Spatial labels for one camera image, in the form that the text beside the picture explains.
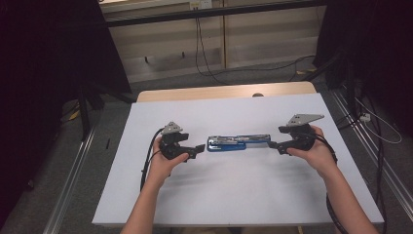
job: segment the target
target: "wrist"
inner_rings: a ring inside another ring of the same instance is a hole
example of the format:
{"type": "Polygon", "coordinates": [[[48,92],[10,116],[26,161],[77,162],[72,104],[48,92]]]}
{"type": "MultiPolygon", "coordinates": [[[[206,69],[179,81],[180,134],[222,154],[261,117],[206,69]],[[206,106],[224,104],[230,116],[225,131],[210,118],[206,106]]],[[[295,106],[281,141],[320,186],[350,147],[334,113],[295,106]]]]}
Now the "wrist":
{"type": "Polygon", "coordinates": [[[324,180],[333,179],[333,178],[335,178],[336,176],[338,176],[340,174],[341,174],[341,171],[337,167],[337,165],[333,165],[333,166],[331,166],[327,169],[319,171],[319,176],[321,176],[322,179],[324,179],[324,180]]]}

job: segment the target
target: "wire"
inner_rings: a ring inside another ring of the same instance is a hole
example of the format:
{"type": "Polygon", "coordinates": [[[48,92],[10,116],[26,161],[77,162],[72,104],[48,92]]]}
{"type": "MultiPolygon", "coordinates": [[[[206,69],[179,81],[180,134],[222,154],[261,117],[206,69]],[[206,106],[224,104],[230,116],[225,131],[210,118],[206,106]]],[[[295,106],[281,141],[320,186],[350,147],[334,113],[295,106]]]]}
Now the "wire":
{"type": "MultiPolygon", "coordinates": [[[[334,162],[337,164],[337,157],[335,154],[335,151],[333,149],[333,147],[331,147],[331,145],[328,143],[327,139],[325,139],[324,136],[318,135],[318,134],[304,134],[304,133],[300,133],[299,135],[304,136],[304,137],[309,137],[309,138],[313,138],[316,140],[321,141],[330,151],[331,153],[331,157],[333,158],[334,162]]],[[[346,229],[343,227],[343,225],[340,223],[337,215],[334,212],[334,209],[331,206],[330,203],[330,199],[328,198],[328,194],[326,196],[326,205],[327,205],[327,210],[328,213],[331,216],[331,219],[333,220],[334,225],[337,227],[337,229],[342,233],[342,234],[348,234],[348,232],[346,231],[346,229]]]]}
{"type": "MultiPolygon", "coordinates": [[[[273,70],[279,70],[279,69],[287,68],[287,67],[289,67],[289,66],[291,66],[291,65],[295,65],[298,61],[301,61],[301,60],[303,60],[303,59],[315,57],[315,56],[301,57],[301,58],[296,59],[296,60],[295,60],[294,62],[292,62],[292,63],[289,63],[289,64],[287,64],[287,65],[283,65],[283,66],[279,66],[279,67],[274,67],[274,68],[243,68],[243,69],[234,69],[234,70],[223,70],[223,71],[218,71],[218,72],[216,72],[216,73],[212,73],[212,72],[210,71],[209,66],[208,66],[208,63],[207,63],[207,57],[206,57],[206,54],[205,54],[205,48],[204,48],[204,42],[203,42],[203,36],[202,36],[200,19],[196,18],[196,23],[197,23],[197,51],[196,51],[196,55],[195,55],[195,64],[197,65],[197,70],[198,70],[198,72],[199,72],[201,75],[203,75],[203,76],[212,76],[212,78],[213,78],[216,82],[218,82],[218,83],[220,83],[220,84],[229,85],[229,84],[227,84],[227,83],[225,83],[225,82],[219,81],[219,80],[215,77],[215,76],[220,75],[220,74],[223,74],[223,73],[227,73],[227,72],[238,72],[238,71],[273,71],[273,70]],[[203,49],[204,60],[205,60],[205,62],[206,62],[206,68],[207,68],[207,70],[208,70],[207,73],[203,73],[203,72],[200,70],[199,65],[198,65],[198,51],[199,51],[198,45],[199,45],[199,41],[201,41],[201,46],[202,46],[202,49],[203,49]]],[[[297,69],[296,69],[296,67],[295,67],[294,75],[293,75],[293,77],[290,78],[290,80],[292,80],[292,79],[295,77],[296,71],[297,71],[297,69]]]]}
{"type": "Polygon", "coordinates": [[[210,76],[212,76],[212,78],[213,78],[217,83],[219,83],[219,84],[229,85],[228,83],[225,83],[225,82],[222,82],[222,81],[216,79],[216,77],[214,76],[214,74],[212,74],[212,72],[210,71],[209,65],[208,65],[208,63],[207,63],[206,50],[205,50],[205,48],[204,48],[204,41],[203,41],[203,34],[202,34],[202,31],[201,31],[200,19],[195,18],[195,21],[196,21],[196,23],[197,23],[197,52],[195,53],[195,64],[197,65],[198,71],[200,72],[200,74],[204,75],[204,73],[201,72],[201,70],[200,70],[200,68],[199,68],[199,66],[198,66],[198,42],[201,41],[201,46],[203,47],[204,60],[205,60],[205,62],[206,62],[206,68],[207,68],[207,71],[209,72],[210,76]]]}
{"type": "MultiPolygon", "coordinates": [[[[380,126],[380,121],[378,116],[376,115],[376,109],[374,107],[373,101],[371,100],[370,96],[366,96],[368,101],[370,102],[370,105],[372,107],[372,112],[374,112],[374,115],[376,117],[376,123],[377,123],[377,127],[376,125],[373,123],[374,128],[376,129],[378,135],[380,136],[382,133],[382,129],[380,126]]],[[[377,151],[377,172],[376,172],[376,186],[377,186],[377,191],[376,191],[376,197],[375,197],[375,202],[376,205],[381,206],[382,208],[382,215],[383,215],[383,234],[386,234],[387,232],[387,213],[386,213],[386,205],[385,205],[385,201],[384,201],[384,196],[383,196],[383,191],[382,191],[382,177],[383,177],[383,166],[384,166],[384,162],[385,162],[385,155],[384,155],[384,145],[383,145],[383,141],[382,139],[379,137],[379,147],[378,147],[378,151],[377,151]]]]}
{"type": "Polygon", "coordinates": [[[295,62],[294,62],[294,74],[291,76],[291,78],[289,78],[288,82],[291,82],[292,79],[294,79],[295,75],[297,74],[297,62],[301,61],[301,60],[304,60],[304,59],[313,58],[313,57],[315,57],[315,56],[307,56],[307,57],[302,57],[302,58],[296,59],[295,62]]]}
{"type": "Polygon", "coordinates": [[[388,139],[385,139],[381,136],[379,136],[378,134],[374,133],[370,128],[368,128],[367,124],[364,122],[364,126],[366,127],[367,130],[369,130],[374,136],[378,137],[379,139],[382,139],[383,141],[387,142],[387,143],[392,143],[392,144],[398,144],[401,143],[401,141],[403,140],[403,137],[401,136],[401,134],[388,122],[386,122],[384,119],[380,118],[378,115],[376,115],[375,113],[373,113],[373,111],[371,111],[370,109],[368,109],[364,104],[362,104],[362,102],[360,100],[358,100],[358,98],[356,98],[356,101],[362,106],[364,107],[365,110],[367,110],[370,114],[372,114],[374,117],[376,117],[377,119],[381,120],[383,123],[385,123],[387,126],[389,126],[396,134],[398,134],[399,140],[398,141],[391,141],[388,139]]]}
{"type": "Polygon", "coordinates": [[[152,146],[154,145],[156,136],[163,130],[164,128],[161,128],[160,130],[158,130],[154,136],[152,137],[151,140],[151,144],[149,145],[149,149],[148,149],[148,154],[146,155],[146,160],[145,160],[145,165],[143,166],[143,170],[142,170],[142,177],[140,178],[140,191],[142,191],[143,185],[145,185],[145,181],[146,181],[146,175],[148,174],[148,169],[149,169],[149,164],[152,160],[152,157],[157,154],[159,151],[155,152],[151,155],[151,151],[152,151],[152,146]]]}

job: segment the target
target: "hand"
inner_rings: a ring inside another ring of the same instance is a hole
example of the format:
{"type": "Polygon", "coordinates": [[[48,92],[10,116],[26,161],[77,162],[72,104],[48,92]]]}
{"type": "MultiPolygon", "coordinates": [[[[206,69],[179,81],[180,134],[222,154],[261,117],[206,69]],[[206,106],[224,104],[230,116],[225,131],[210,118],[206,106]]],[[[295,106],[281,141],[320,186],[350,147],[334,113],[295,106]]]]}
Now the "hand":
{"type": "MultiPolygon", "coordinates": [[[[317,135],[324,136],[322,129],[311,126],[317,135]]],[[[337,165],[331,155],[330,150],[321,141],[315,141],[313,147],[309,151],[304,151],[296,148],[287,148],[286,152],[305,159],[310,166],[317,170],[321,177],[325,177],[332,170],[337,169],[337,165]]]]}
{"type": "Polygon", "coordinates": [[[172,169],[176,167],[178,164],[187,160],[189,157],[189,154],[183,153],[177,156],[176,158],[169,160],[162,154],[161,149],[159,148],[160,143],[160,137],[155,139],[152,151],[153,153],[155,153],[155,155],[152,157],[149,175],[146,179],[146,183],[153,182],[159,187],[161,187],[162,184],[164,184],[165,179],[169,177],[169,175],[172,172],[172,169]]]}

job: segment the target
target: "white board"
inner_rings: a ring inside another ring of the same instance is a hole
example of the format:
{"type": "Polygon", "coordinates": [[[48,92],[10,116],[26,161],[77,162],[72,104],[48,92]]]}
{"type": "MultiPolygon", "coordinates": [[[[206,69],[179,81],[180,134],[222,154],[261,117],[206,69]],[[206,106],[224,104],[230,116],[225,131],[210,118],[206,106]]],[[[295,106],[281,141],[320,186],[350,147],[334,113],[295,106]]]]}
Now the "white board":
{"type": "MultiPolygon", "coordinates": [[[[358,168],[320,94],[183,101],[138,102],[131,107],[119,148],[93,223],[123,225],[139,195],[141,170],[153,135],[169,121],[189,139],[182,146],[207,143],[209,136],[281,134],[294,114],[322,114],[313,122],[336,151],[338,166],[372,222],[383,222],[358,168]]],[[[300,158],[276,149],[203,152],[178,165],[158,196],[155,224],[164,226],[306,225],[331,222],[325,186],[300,158]]]]}

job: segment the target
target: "black handheld controller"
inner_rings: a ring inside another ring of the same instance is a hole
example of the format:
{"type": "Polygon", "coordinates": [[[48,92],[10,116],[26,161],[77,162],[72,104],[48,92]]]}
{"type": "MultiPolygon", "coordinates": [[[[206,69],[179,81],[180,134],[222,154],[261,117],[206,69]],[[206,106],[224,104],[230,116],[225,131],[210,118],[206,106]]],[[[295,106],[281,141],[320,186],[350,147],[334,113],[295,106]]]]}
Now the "black handheld controller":
{"type": "Polygon", "coordinates": [[[162,139],[160,149],[162,154],[169,160],[174,159],[183,153],[189,154],[188,159],[195,159],[197,154],[204,152],[206,148],[204,144],[200,144],[195,147],[180,146],[179,142],[187,140],[189,137],[188,134],[180,133],[181,131],[182,129],[178,125],[170,122],[161,132],[162,139]]]}
{"type": "Polygon", "coordinates": [[[306,151],[310,150],[316,140],[312,136],[314,134],[314,130],[308,123],[323,117],[323,115],[294,115],[286,126],[279,127],[280,133],[290,134],[292,140],[280,143],[269,141],[268,146],[270,148],[278,149],[280,154],[288,154],[286,152],[287,148],[296,148],[306,151]]]}

